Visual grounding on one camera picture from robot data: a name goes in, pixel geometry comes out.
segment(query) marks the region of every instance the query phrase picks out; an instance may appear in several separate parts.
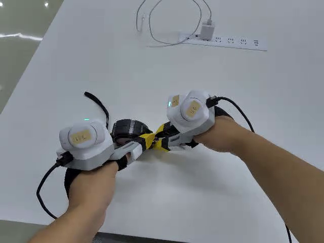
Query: white charger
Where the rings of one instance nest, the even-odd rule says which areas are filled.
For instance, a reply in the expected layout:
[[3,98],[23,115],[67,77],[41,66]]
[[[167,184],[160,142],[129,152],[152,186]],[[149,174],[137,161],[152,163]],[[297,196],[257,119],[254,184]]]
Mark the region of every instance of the white charger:
[[211,19],[207,20],[207,22],[203,22],[201,26],[201,31],[199,35],[199,39],[202,41],[210,41],[213,37],[215,30],[215,25]]

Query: power strip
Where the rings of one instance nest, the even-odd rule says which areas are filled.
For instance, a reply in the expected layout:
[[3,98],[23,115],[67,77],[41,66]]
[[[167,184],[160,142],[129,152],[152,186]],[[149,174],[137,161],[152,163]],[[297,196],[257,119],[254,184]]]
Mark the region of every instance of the power strip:
[[[188,33],[180,33],[179,41],[184,40],[190,36]],[[249,49],[257,51],[267,51],[266,41],[259,38],[246,38],[246,37],[234,37],[234,36],[223,36],[213,35],[211,40],[201,40],[198,34],[193,35],[183,42],[184,44],[203,45],[212,47],[230,47],[239,49]]]

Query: white table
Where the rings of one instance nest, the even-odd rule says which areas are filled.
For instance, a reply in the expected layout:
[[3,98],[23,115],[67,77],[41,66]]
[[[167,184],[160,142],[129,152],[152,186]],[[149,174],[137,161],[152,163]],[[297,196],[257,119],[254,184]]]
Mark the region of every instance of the white table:
[[[324,169],[323,3],[210,2],[217,31],[261,36],[269,51],[148,48],[147,33],[134,27],[140,0],[65,0],[0,115],[0,219],[51,222],[35,191],[54,163],[59,130],[85,117],[104,120],[84,91],[107,106],[110,127],[133,118],[153,130],[167,120],[170,94],[204,89],[231,97],[259,134]],[[168,8],[167,1],[156,10],[155,31],[179,29],[171,17],[177,11],[194,16],[181,17],[188,24],[179,30],[190,30],[193,5],[180,1],[166,14]],[[221,107],[246,125],[234,108]],[[42,191],[56,215],[67,205],[64,172],[55,171]],[[288,242],[283,221],[244,163],[202,146],[149,151],[120,172],[101,231],[189,242]]]

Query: gray floor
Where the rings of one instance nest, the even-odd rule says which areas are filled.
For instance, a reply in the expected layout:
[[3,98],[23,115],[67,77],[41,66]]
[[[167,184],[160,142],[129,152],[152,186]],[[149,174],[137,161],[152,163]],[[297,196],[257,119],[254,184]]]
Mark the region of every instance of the gray floor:
[[0,114],[63,0],[0,0]]
[[[22,243],[27,242],[43,225],[24,224],[0,220],[0,242]],[[98,233],[93,243],[173,243],[174,241],[147,239],[117,234]]]

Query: beige label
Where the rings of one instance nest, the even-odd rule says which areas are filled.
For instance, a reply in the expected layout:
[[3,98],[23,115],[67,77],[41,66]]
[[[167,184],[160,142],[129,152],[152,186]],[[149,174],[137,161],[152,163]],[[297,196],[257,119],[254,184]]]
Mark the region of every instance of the beige label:
[[179,105],[179,95],[176,95],[172,98],[172,107]]
[[88,129],[86,129],[78,133],[74,133],[70,137],[73,144],[80,144],[91,140],[91,133]]
[[200,108],[200,104],[197,101],[193,100],[186,111],[187,116],[193,117],[196,114],[196,112],[199,110],[199,108]]

